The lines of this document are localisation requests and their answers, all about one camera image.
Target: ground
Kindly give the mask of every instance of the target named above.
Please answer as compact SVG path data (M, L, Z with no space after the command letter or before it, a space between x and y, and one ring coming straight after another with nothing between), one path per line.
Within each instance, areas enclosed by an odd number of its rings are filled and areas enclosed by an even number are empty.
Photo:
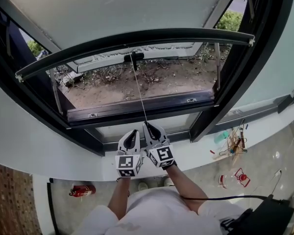
M138 61L136 76L142 97L211 89L217 78L215 50L205 45L193 59L157 59ZM221 66L228 54L221 46ZM139 99L135 74L130 63L86 73L82 81L60 90L76 107L94 107L124 100Z
M244 13L247 0L233 0L229 6L229 10Z

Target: shrub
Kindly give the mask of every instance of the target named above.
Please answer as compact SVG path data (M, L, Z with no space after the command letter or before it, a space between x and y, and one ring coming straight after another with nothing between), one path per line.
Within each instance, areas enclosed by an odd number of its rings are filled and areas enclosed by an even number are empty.
M31 52L34 54L35 57L37 57L44 48L42 48L38 43L36 43L34 40L30 40L27 42L27 45Z
M216 29L238 31L243 15L239 12L227 10L216 25Z

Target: string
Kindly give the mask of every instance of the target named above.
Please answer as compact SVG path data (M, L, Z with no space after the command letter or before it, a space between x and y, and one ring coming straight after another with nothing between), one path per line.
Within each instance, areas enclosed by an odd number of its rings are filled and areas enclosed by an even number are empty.
M141 91L139 89L139 85L138 85L138 81L137 81L137 77L136 77L136 73L135 73L135 69L134 69L132 54L130 54L129 56L131 57L132 67L133 67L133 71L134 71L134 75L135 75L135 80L136 80L136 84L137 84L137 89L138 89L139 97L140 97L141 102L142 102L142 106L143 106L143 110L144 110L144 114L145 114L145 118L146 118L146 122L147 122L147 116L146 116L146 112L145 112L145 108L144 108L144 104L143 104L143 99L142 99Z
M280 181L280 179L281 179L281 177L282 177L282 170L279 170L279 171L280 171L280 177L279 177L278 181L276 182L276 184L275 184L275 186L274 186L274 188L273 188L273 190L272 190L271 195L274 193L274 191L275 191L275 189L276 189L276 186L278 185L278 183L279 183L279 181Z

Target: dirt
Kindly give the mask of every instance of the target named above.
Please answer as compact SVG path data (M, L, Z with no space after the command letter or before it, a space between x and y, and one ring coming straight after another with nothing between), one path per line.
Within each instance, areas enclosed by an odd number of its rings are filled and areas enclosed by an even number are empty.
M205 57L208 58L138 61L136 76L142 97L211 89L217 76L214 50L210 49ZM103 78L93 74L92 85L80 81L74 87L61 86L60 89L77 108L138 99L133 68L130 64L115 67L118 75L112 81L108 81L111 76Z

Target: fire extinguisher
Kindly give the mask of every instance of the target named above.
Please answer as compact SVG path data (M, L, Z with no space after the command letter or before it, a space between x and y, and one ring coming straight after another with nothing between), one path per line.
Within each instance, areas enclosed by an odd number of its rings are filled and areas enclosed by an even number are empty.
M69 195L78 198L78 197L94 194L95 192L96 192L96 188L93 185L73 186Z

